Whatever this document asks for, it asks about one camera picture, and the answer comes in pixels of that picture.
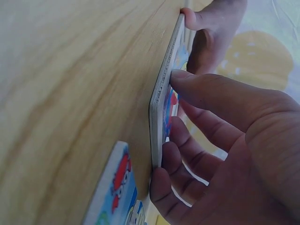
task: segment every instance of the red cartoon crab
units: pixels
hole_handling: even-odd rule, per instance
[[[112,195],[114,195],[112,202],[112,213],[118,207],[119,199],[122,197],[124,185],[127,182],[129,172],[131,172],[131,159],[128,152],[126,152],[119,163],[117,172],[115,173],[112,181],[113,187],[111,189]]]

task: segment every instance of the fingernail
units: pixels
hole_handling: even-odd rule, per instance
[[[173,69],[171,73],[171,77],[176,79],[185,79],[191,76],[193,76],[193,74],[190,74],[189,72],[180,69]]]

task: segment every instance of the wooden table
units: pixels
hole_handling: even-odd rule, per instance
[[[182,4],[0,3],[0,224],[79,224],[117,140],[147,196],[149,101]]]

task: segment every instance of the hand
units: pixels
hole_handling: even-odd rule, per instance
[[[185,14],[185,26],[197,30],[187,71],[201,75],[213,73],[223,60],[227,48],[240,25],[247,0],[213,0],[200,12],[189,8]]]
[[[213,74],[175,70],[171,85],[187,116],[228,157],[205,152],[173,117],[162,168],[154,170],[150,185],[161,215],[172,225],[296,223],[291,215],[300,219],[300,106],[280,91]]]

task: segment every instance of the finger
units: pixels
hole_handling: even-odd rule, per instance
[[[203,150],[178,117],[172,117],[170,141],[178,146],[181,157],[190,170],[208,182],[223,162]]]
[[[185,26],[190,30],[202,30],[210,26],[210,13],[194,12],[190,8],[182,8],[181,12],[185,16]]]
[[[163,168],[157,168],[153,172],[150,184],[150,199],[170,224],[181,221],[190,209],[175,196],[171,188],[170,177]]]
[[[195,76],[173,70],[170,82],[186,102],[211,111],[242,132],[262,117],[300,112],[299,105],[283,92],[256,88],[220,75]]]
[[[207,186],[195,179],[182,163],[177,145],[167,142],[163,145],[162,167],[168,172],[176,192],[193,205],[204,194]]]
[[[183,99],[180,100],[180,106],[205,137],[226,152],[229,152],[233,144],[244,134],[210,111],[196,108]]]

